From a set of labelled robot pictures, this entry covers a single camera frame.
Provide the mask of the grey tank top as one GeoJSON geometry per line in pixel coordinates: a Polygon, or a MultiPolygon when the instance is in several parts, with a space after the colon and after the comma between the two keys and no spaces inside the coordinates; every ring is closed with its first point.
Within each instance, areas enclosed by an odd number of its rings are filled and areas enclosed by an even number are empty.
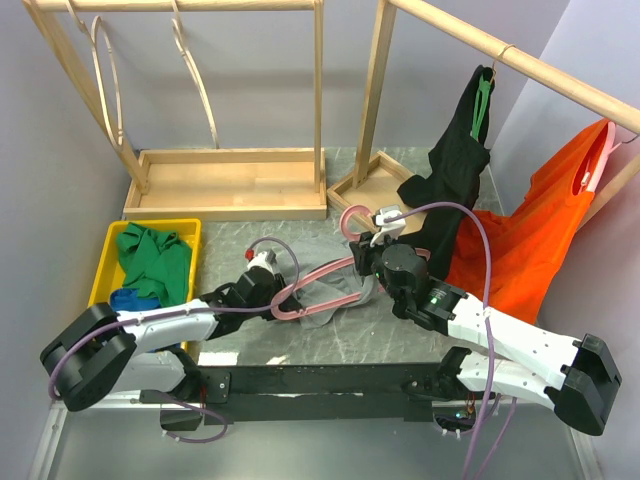
{"type": "MultiPolygon", "coordinates": [[[[300,274],[300,278],[304,277],[322,265],[352,254],[347,241],[330,236],[298,240],[291,244],[291,249],[296,255],[297,263],[294,263],[287,253],[280,255],[277,259],[281,274],[288,285],[293,283],[296,273],[300,274]]],[[[327,300],[344,297],[351,293],[353,288],[358,287],[358,284],[353,284],[352,279],[348,279],[347,284],[344,284],[344,281],[341,274],[322,277],[304,289],[296,291],[295,299],[288,298],[280,308],[284,311],[290,311],[296,307],[316,305],[327,300]]],[[[305,329],[321,327],[314,325],[315,322],[321,322],[316,317],[297,320],[305,329]]]]}

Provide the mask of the pink plastic hanger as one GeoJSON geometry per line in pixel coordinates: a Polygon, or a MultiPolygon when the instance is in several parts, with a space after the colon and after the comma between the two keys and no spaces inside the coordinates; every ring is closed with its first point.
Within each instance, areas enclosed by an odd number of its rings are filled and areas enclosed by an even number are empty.
{"type": "MultiPolygon", "coordinates": [[[[409,210],[402,214],[402,218],[406,220],[411,215],[419,212],[419,209],[409,210]]],[[[276,294],[274,297],[274,306],[271,309],[271,313],[276,320],[280,321],[293,321],[299,318],[316,317],[321,320],[320,323],[315,322],[314,325],[325,325],[333,316],[333,313],[345,306],[362,305],[369,301],[369,299],[382,287],[378,284],[377,280],[373,279],[373,276],[361,277],[355,267],[352,254],[348,257],[334,260],[325,265],[322,265],[312,271],[310,271],[304,277],[295,280],[291,285],[286,286],[283,290],[276,294]],[[280,308],[284,304],[284,301],[289,297],[295,299],[295,292],[299,289],[304,289],[313,282],[320,280],[327,275],[335,276],[341,274],[345,279],[344,284],[347,284],[348,279],[353,280],[353,284],[358,284],[357,288],[353,288],[352,292],[348,295],[340,298],[334,298],[316,305],[307,305],[296,307],[290,311],[284,311],[280,308]]]]}

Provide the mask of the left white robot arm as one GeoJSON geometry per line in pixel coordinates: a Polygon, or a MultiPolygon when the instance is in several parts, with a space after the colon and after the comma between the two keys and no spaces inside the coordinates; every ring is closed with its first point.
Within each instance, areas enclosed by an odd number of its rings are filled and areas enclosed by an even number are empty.
{"type": "Polygon", "coordinates": [[[173,307],[129,312],[107,303],[92,305],[40,354],[49,396],[71,412],[132,390],[193,400],[206,382],[181,343],[229,335],[254,317],[270,321],[273,306],[286,313],[301,307],[283,276],[262,267],[173,307]]]}

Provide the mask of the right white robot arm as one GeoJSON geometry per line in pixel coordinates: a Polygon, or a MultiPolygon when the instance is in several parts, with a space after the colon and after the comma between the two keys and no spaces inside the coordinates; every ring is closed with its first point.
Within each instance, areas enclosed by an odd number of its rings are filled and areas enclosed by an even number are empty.
{"type": "Polygon", "coordinates": [[[416,249],[390,238],[379,244],[372,239],[365,233],[350,242],[355,267],[378,280],[396,317],[491,349],[497,357],[454,348],[437,376],[444,395],[460,398],[489,387],[542,405],[584,434],[603,434],[622,383],[604,340],[555,334],[485,307],[474,295],[431,276],[416,249]]]}

